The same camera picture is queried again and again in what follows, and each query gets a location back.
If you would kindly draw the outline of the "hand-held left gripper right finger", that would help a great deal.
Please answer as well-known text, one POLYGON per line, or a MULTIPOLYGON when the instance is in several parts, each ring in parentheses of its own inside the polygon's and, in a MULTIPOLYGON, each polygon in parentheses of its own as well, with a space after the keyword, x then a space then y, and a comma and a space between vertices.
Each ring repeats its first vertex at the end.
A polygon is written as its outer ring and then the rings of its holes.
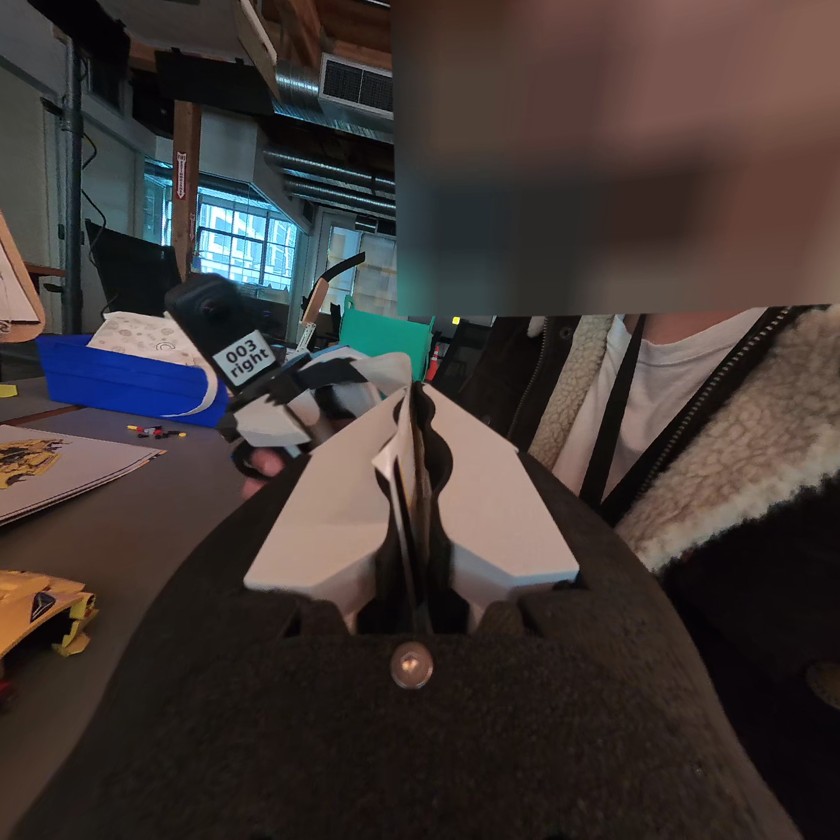
POLYGON ((431 385, 423 391, 453 461, 437 510, 452 545, 449 587, 469 606, 471 633, 489 604, 573 582, 580 567, 517 448, 431 385))

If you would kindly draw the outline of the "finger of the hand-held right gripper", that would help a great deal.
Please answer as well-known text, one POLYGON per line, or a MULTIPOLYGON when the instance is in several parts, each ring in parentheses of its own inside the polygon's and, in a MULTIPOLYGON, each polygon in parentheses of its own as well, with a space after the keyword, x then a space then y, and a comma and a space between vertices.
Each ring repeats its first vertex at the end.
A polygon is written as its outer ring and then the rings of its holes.
POLYGON ((245 441, 253 448, 314 448, 322 443, 321 409, 312 391, 289 404, 270 394, 232 397, 226 408, 226 440, 245 441))
POLYGON ((332 362, 347 363, 364 381, 339 382, 338 374, 331 371, 325 384, 311 389, 321 415, 329 419, 360 417, 413 382, 411 358, 400 351, 377 355, 360 351, 323 351, 312 357, 308 369, 318 371, 332 362))

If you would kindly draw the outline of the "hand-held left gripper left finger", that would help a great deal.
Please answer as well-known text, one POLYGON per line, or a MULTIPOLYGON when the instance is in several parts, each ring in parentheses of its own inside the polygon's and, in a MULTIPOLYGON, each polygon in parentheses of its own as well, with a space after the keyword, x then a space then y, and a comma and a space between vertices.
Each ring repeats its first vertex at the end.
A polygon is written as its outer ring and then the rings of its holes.
POLYGON ((255 592, 334 604, 380 601, 421 628, 421 456, 416 387, 387 397, 316 448, 245 573, 255 592))

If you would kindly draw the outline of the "grey desk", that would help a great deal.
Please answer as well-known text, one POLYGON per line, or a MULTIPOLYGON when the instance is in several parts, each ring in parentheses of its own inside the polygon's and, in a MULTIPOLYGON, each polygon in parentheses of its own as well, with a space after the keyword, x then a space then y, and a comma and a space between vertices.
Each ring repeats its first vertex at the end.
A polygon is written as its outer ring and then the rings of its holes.
POLYGON ((2 537, 2 563, 84 581, 93 649, 24 674, 2 722, 2 838, 308 837, 311 639, 241 582, 279 511, 234 510, 215 432, 2 537))

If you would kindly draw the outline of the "person's right hand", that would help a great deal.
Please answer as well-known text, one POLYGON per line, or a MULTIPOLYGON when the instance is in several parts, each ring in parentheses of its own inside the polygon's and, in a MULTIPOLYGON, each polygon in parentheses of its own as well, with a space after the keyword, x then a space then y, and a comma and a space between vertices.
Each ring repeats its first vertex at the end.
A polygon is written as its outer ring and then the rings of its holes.
POLYGON ((270 448, 257 448, 246 458, 246 465, 254 472, 245 478, 241 490, 242 501, 254 496, 277 503, 286 503, 309 465, 309 454, 289 458, 270 448))

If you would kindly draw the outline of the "teal plastic tote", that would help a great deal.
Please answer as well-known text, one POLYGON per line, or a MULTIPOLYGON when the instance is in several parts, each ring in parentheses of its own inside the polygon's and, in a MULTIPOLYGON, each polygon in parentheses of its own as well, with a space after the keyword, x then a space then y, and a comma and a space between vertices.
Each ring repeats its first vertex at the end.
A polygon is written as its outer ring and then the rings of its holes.
POLYGON ((339 341, 368 356, 405 353, 411 361, 414 380, 420 382, 427 371, 434 322, 434 316, 416 322, 362 311, 348 296, 344 299, 339 341))

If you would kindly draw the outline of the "patterned white paper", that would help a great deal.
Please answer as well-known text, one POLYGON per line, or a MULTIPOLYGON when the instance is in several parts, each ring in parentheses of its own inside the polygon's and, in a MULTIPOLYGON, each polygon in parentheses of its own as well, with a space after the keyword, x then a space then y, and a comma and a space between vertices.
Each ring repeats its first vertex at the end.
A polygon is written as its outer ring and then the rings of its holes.
POLYGON ((206 377, 202 400, 191 406, 189 411, 164 414, 164 418, 199 414, 207 410, 217 396, 216 373, 169 314, 153 317, 126 311, 111 312, 105 316, 104 323, 93 334, 87 347, 200 368, 206 377))

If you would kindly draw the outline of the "blue plastic bin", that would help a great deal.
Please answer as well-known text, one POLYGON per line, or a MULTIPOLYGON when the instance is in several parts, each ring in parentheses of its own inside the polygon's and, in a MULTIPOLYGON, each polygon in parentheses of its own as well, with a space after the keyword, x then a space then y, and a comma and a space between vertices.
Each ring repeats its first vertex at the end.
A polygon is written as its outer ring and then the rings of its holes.
POLYGON ((57 403, 166 422, 215 427, 228 405, 219 383, 212 402, 201 368, 96 350, 88 335, 35 340, 49 397, 57 403))

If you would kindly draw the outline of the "black metal pole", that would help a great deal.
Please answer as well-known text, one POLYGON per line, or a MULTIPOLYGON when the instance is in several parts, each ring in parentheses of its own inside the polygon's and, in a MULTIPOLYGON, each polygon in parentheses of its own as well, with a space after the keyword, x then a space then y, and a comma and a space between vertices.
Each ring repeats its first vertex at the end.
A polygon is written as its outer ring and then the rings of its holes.
POLYGON ((81 171, 83 116, 81 53, 76 42, 66 40, 66 94, 63 99, 65 157, 65 259, 62 300, 62 331, 77 334, 82 326, 81 292, 81 171))

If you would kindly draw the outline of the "wooden book stand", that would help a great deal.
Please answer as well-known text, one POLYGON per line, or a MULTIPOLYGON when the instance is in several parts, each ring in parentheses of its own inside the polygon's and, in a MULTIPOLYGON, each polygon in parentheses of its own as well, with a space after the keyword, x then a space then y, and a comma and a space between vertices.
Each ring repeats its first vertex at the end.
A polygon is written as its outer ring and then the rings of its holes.
POLYGON ((45 325, 43 304, 1 215, 1 343, 33 340, 45 325))

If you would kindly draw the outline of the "open instruction booklet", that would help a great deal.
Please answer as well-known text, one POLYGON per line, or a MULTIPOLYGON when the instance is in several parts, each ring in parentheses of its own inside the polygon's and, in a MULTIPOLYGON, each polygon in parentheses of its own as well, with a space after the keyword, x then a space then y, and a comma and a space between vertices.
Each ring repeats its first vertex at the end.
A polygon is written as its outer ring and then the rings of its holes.
POLYGON ((1 523, 6 524, 126 476, 158 448, 1 426, 1 523))

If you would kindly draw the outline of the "black overhead panel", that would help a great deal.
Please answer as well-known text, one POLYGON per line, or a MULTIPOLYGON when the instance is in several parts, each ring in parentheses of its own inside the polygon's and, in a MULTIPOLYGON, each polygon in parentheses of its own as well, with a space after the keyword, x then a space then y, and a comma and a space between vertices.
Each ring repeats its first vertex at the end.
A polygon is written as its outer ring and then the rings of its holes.
POLYGON ((156 50, 154 60, 159 89, 167 98, 252 116, 275 114, 269 87, 254 66, 178 50, 156 50))

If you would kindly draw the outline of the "person's torso in jacket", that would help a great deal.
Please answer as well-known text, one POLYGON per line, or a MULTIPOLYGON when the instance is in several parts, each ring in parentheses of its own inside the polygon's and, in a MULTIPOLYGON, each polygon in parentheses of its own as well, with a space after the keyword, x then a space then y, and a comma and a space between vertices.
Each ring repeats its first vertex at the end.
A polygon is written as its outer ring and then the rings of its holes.
POLYGON ((803 838, 838 838, 839 310, 498 318, 456 402, 657 578, 803 838))

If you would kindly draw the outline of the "yellow brick car model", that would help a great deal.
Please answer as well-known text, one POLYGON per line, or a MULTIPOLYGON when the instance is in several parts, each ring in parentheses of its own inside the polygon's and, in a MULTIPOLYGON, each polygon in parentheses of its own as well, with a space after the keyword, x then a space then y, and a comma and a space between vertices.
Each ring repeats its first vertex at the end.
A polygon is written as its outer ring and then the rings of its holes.
POLYGON ((15 698, 5 676, 6 658, 26 642, 42 637, 67 658, 89 645, 87 627, 98 614, 97 597, 81 582, 26 571, 1 572, 1 708, 15 698))

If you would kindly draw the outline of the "wooden post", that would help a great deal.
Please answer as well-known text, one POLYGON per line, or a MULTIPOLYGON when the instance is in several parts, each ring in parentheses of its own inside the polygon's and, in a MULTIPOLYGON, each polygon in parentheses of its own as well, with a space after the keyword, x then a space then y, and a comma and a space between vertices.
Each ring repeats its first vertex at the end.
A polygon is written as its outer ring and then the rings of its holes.
POLYGON ((202 110, 174 101, 171 246, 182 280, 190 276, 196 244, 202 110))

